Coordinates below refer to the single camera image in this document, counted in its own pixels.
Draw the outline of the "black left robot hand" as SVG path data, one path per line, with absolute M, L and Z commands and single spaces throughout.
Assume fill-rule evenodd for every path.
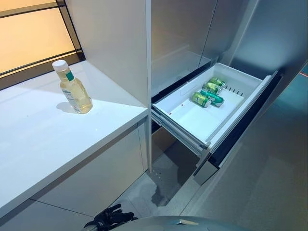
M 133 212 L 123 213 L 121 204 L 116 204 L 97 214 L 92 221 L 85 224 L 82 231 L 110 231 L 137 219 Z

